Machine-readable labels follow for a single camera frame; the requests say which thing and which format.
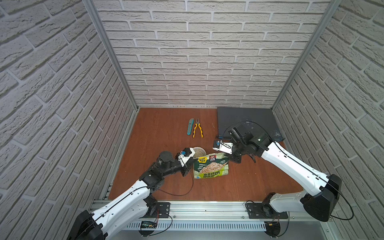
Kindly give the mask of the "green oats bag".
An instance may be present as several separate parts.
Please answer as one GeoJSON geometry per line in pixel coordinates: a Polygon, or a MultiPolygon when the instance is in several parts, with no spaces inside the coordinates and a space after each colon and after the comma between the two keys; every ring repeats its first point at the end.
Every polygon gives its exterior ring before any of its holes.
{"type": "Polygon", "coordinates": [[[229,174],[229,156],[225,153],[209,154],[194,162],[194,178],[210,179],[229,174]]]}

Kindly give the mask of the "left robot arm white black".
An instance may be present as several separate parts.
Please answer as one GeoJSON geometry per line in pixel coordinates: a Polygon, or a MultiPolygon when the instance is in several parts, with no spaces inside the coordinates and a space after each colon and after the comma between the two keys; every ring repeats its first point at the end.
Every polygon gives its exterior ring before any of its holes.
{"type": "Polygon", "coordinates": [[[171,152],[161,152],[127,191],[92,213],[80,213],[67,239],[109,240],[134,220],[152,215],[157,204],[152,194],[161,188],[165,177],[178,172],[186,176],[196,161],[194,156],[193,148],[185,148],[175,157],[171,152]]]}

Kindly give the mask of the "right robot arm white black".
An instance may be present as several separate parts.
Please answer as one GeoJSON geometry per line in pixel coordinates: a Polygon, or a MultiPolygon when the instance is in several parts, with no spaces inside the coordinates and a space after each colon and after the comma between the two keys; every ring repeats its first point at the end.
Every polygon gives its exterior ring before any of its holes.
{"type": "Polygon", "coordinates": [[[342,179],[327,175],[307,165],[289,153],[278,142],[265,134],[254,137],[242,125],[229,131],[232,138],[231,161],[240,163],[244,155],[252,159],[259,157],[278,167],[298,184],[303,190],[292,194],[270,193],[262,202],[265,216],[283,212],[306,212],[314,219],[327,222],[343,195],[342,179]]]}

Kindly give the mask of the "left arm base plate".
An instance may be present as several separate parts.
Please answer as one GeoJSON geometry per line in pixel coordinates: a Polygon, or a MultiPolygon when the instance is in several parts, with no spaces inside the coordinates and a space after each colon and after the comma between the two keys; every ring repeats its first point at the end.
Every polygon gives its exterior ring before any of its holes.
{"type": "Polygon", "coordinates": [[[143,219],[158,219],[168,218],[170,213],[170,202],[157,202],[155,205],[149,207],[147,213],[143,216],[143,219]]]}

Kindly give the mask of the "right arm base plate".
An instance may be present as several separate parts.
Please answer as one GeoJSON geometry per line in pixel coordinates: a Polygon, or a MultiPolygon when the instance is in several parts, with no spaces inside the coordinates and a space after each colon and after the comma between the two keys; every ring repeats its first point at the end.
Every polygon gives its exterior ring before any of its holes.
{"type": "Polygon", "coordinates": [[[286,220],[289,218],[287,212],[277,213],[269,205],[264,205],[263,203],[246,202],[245,207],[246,207],[246,211],[248,213],[249,219],[286,220]]]}

